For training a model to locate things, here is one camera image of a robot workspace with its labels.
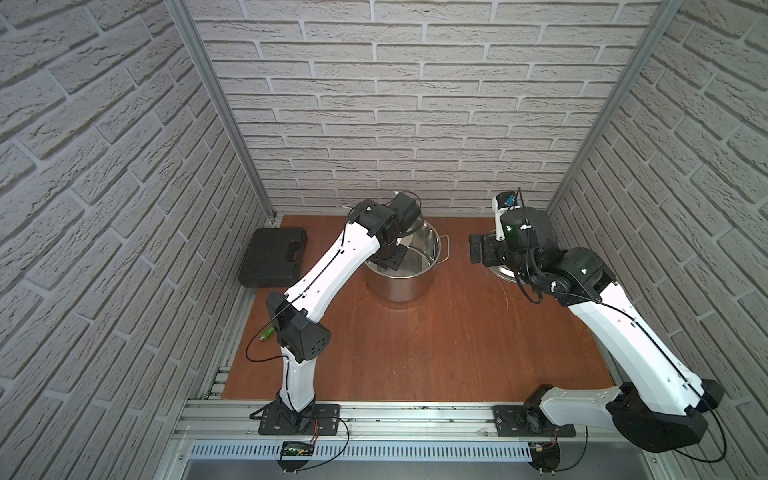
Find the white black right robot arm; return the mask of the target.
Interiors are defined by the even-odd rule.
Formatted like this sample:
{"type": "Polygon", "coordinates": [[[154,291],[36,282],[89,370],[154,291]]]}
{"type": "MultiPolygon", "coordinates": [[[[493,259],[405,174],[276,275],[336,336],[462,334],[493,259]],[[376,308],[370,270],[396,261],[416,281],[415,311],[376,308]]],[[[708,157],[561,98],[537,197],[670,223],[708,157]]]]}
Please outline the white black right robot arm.
{"type": "Polygon", "coordinates": [[[724,397],[722,385],[700,378],[675,356],[602,258],[586,247],[561,248],[538,209],[501,209],[495,228],[470,235],[471,262],[510,272],[532,303],[553,297],[590,329],[628,377],[597,390],[543,384],[523,404],[523,425],[534,431],[546,423],[612,429],[652,453],[700,443],[709,427],[705,415],[724,397]]]}

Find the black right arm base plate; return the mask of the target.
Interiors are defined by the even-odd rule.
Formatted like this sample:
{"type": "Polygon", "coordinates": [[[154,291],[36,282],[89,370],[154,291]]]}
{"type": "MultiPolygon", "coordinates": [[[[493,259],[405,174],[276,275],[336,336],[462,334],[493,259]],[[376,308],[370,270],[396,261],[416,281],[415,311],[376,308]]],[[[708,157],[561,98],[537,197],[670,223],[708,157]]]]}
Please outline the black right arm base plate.
{"type": "Polygon", "coordinates": [[[525,407],[523,404],[493,405],[492,413],[499,437],[573,438],[576,436],[573,425],[554,425],[537,408],[525,407]]]}

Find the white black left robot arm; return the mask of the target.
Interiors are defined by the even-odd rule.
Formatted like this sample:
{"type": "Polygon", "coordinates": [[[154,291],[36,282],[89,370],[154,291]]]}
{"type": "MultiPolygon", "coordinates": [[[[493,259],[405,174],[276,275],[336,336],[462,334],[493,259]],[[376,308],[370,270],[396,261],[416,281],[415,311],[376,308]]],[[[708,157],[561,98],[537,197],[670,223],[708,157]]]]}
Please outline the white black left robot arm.
{"type": "Polygon", "coordinates": [[[316,359],[331,332],[321,324],[327,308],[351,276],[370,257],[398,253],[400,239],[421,216],[417,195],[398,192],[386,203],[359,202],[347,214],[332,246],[309,272],[285,293],[266,300],[283,359],[283,383],[277,402],[300,418],[313,408],[316,359]]]}

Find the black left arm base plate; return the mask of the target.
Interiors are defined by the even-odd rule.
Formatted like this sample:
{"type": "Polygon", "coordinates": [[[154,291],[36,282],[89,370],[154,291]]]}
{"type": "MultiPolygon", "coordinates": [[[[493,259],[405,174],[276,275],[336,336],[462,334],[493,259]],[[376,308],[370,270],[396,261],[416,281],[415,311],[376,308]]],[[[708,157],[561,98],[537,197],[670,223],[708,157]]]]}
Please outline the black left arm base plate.
{"type": "Polygon", "coordinates": [[[260,417],[258,433],[265,436],[335,436],[339,427],[341,406],[333,403],[313,403],[301,412],[292,410],[278,400],[268,403],[252,419],[260,417]]]}

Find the stainless steel pot lid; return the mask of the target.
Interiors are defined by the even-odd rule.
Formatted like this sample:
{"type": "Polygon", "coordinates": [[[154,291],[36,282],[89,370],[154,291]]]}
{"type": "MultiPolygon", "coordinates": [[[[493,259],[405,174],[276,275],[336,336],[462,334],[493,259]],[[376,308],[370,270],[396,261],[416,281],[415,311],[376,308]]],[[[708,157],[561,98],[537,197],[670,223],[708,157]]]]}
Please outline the stainless steel pot lid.
{"type": "Polygon", "coordinates": [[[506,282],[511,282],[511,283],[516,282],[516,274],[505,266],[502,266],[502,265],[492,266],[492,267],[489,267],[489,270],[492,274],[494,274],[496,277],[498,277],[501,280],[504,280],[506,282]]]}

